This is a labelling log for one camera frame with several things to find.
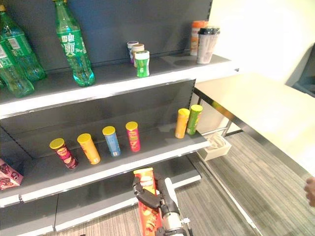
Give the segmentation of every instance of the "bottle cap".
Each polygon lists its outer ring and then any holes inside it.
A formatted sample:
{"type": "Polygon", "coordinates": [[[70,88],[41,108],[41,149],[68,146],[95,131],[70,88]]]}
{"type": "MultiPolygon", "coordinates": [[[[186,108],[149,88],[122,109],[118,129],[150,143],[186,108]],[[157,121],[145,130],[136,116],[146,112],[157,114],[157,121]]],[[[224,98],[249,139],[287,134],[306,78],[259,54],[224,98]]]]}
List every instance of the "bottle cap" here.
{"type": "Polygon", "coordinates": [[[201,112],[202,109],[203,109],[202,106],[197,105],[197,104],[191,106],[191,110],[195,112],[201,112]]]}
{"type": "Polygon", "coordinates": [[[135,130],[136,128],[138,128],[138,123],[135,121],[130,121],[126,124],[126,129],[129,131],[135,130]]]}
{"type": "Polygon", "coordinates": [[[83,144],[83,143],[86,143],[87,141],[91,140],[92,137],[90,134],[81,134],[78,136],[77,138],[77,141],[80,143],[80,144],[83,144]]]}
{"type": "Polygon", "coordinates": [[[178,114],[182,116],[189,116],[190,111],[186,108],[181,108],[178,110],[178,114]]]}
{"type": "Polygon", "coordinates": [[[57,138],[50,142],[49,147],[51,149],[58,149],[58,148],[61,148],[63,145],[64,145],[64,140],[62,138],[57,138]]]}
{"type": "Polygon", "coordinates": [[[4,5],[0,5],[0,11],[5,11],[5,6],[4,5]]]}
{"type": "Polygon", "coordinates": [[[208,24],[207,21],[193,21],[191,27],[193,28],[204,28],[208,24]]]}
{"type": "Polygon", "coordinates": [[[134,58],[137,60],[146,60],[150,58],[150,52],[149,51],[140,51],[134,53],[134,58]]]}
{"type": "Polygon", "coordinates": [[[201,28],[198,34],[205,34],[205,35],[220,34],[220,28],[219,27],[201,28]]]}
{"type": "Polygon", "coordinates": [[[139,42],[138,41],[129,41],[129,42],[127,42],[127,47],[129,49],[131,49],[133,47],[133,45],[136,45],[136,44],[139,44],[139,42]]]}
{"type": "Polygon", "coordinates": [[[132,51],[134,51],[134,52],[144,51],[144,44],[138,43],[136,45],[133,45],[132,51]]]}
{"type": "Polygon", "coordinates": [[[107,126],[103,128],[102,132],[103,132],[103,135],[112,135],[113,133],[115,133],[115,127],[107,126]]]}

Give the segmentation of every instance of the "gray carpet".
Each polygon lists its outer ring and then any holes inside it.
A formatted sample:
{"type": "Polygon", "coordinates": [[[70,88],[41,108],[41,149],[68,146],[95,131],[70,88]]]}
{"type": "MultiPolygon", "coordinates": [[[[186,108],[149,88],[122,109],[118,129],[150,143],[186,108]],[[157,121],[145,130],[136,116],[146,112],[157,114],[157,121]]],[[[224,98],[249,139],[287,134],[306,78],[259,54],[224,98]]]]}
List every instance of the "gray carpet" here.
{"type": "MultiPolygon", "coordinates": [[[[304,180],[245,133],[227,137],[228,155],[208,164],[245,208],[264,236],[314,236],[315,209],[303,191],[304,180]]],[[[195,236],[254,236],[235,206],[198,160],[202,180],[178,189],[184,216],[195,236]]],[[[140,236],[136,206],[50,236],[140,236]]]]}

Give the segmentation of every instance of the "white shelf edge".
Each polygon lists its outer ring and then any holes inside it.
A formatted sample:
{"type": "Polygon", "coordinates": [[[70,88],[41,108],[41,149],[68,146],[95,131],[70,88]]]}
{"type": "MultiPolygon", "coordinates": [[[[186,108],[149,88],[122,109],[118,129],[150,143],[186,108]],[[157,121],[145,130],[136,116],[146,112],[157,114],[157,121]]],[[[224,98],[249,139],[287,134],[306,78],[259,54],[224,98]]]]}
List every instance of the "white shelf edge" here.
{"type": "Polygon", "coordinates": [[[197,66],[180,71],[172,71],[146,78],[131,79],[117,83],[92,86],[88,88],[78,87],[77,90],[58,92],[16,102],[9,102],[0,105],[0,119],[74,102],[106,98],[132,90],[147,88],[161,84],[174,83],[180,80],[197,79],[197,82],[199,83],[206,80],[228,76],[230,75],[230,73],[232,73],[233,70],[229,73],[222,73],[222,71],[230,70],[233,68],[233,66],[234,63],[232,61],[226,61],[216,64],[197,66]]]}
{"type": "Polygon", "coordinates": [[[81,177],[78,179],[74,179],[68,182],[64,182],[64,183],[60,183],[57,185],[53,185],[50,187],[46,187],[46,188],[42,188],[40,190],[37,191],[33,191],[30,193],[26,193],[26,194],[22,194],[21,198],[22,201],[24,203],[42,198],[42,197],[46,197],[49,195],[54,195],[57,193],[61,193],[61,192],[66,192],[69,189],[72,188],[76,188],[79,187],[81,185],[85,185],[94,181],[98,181],[116,174],[120,174],[120,173],[126,173],[128,171],[134,170],[136,168],[139,168],[141,166],[147,166],[150,165],[152,163],[156,163],[159,161],[163,161],[175,156],[182,156],[184,154],[187,153],[192,153],[196,150],[199,150],[201,148],[205,148],[209,146],[209,142],[208,141],[204,141],[202,143],[198,143],[198,144],[194,144],[194,145],[188,145],[186,147],[182,147],[176,150],[172,150],[172,151],[168,151],[165,152],[163,154],[159,154],[159,155],[155,155],[155,156],[151,156],[139,161],[135,161],[129,164],[124,164],[124,165],[120,165],[117,166],[115,168],[109,169],[109,170],[105,170],[105,171],[101,171],[89,176],[85,176],[85,177],[81,177]]]}
{"type": "Polygon", "coordinates": [[[39,235],[44,235],[53,231],[54,231],[54,227],[50,225],[50,226],[47,226],[38,230],[34,230],[28,233],[24,233],[21,235],[17,235],[17,236],[39,236],[39,235]]]}
{"type": "Polygon", "coordinates": [[[8,207],[10,205],[13,205],[19,202],[20,202],[20,198],[18,194],[15,194],[6,198],[0,198],[0,208],[8,207]]]}
{"type": "MultiPolygon", "coordinates": [[[[174,187],[174,189],[176,189],[176,188],[179,188],[181,186],[184,186],[184,185],[187,185],[187,184],[199,181],[199,180],[201,180],[201,176],[197,175],[197,176],[182,180],[180,182],[174,183],[173,187],[174,187]]],[[[110,207],[104,208],[102,210],[99,210],[99,211],[93,212],[91,214],[79,217],[77,219],[70,220],[70,221],[64,222],[64,223],[59,224],[59,225],[55,225],[55,229],[57,232],[59,232],[59,231],[71,228],[75,225],[79,225],[79,224],[82,224],[84,222],[90,221],[90,220],[95,219],[97,217],[109,214],[109,213],[114,212],[116,210],[119,210],[119,209],[122,209],[122,208],[125,208],[128,206],[133,206],[136,203],[138,203],[138,200],[136,197],[134,197],[134,198],[128,199],[126,201],[123,201],[121,203],[118,203],[118,204],[112,205],[110,207]]]]}

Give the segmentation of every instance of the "person's hand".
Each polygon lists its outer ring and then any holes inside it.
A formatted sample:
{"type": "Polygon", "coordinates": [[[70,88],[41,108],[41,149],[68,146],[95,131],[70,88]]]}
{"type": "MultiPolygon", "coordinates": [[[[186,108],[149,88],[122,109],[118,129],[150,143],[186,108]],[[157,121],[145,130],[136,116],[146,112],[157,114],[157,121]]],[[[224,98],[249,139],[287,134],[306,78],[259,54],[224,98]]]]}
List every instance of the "person's hand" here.
{"type": "Polygon", "coordinates": [[[315,177],[310,177],[306,180],[304,190],[306,198],[310,200],[310,206],[315,207],[315,177]]]}

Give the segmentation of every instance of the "black lid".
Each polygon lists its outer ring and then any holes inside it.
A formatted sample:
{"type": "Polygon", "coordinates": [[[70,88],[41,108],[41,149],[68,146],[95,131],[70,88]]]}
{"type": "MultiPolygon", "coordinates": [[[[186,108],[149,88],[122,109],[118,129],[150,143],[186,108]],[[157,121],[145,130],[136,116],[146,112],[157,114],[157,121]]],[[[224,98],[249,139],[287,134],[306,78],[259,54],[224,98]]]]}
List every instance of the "black lid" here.
{"type": "Polygon", "coordinates": [[[220,34],[219,27],[201,28],[198,34],[220,34]]]}

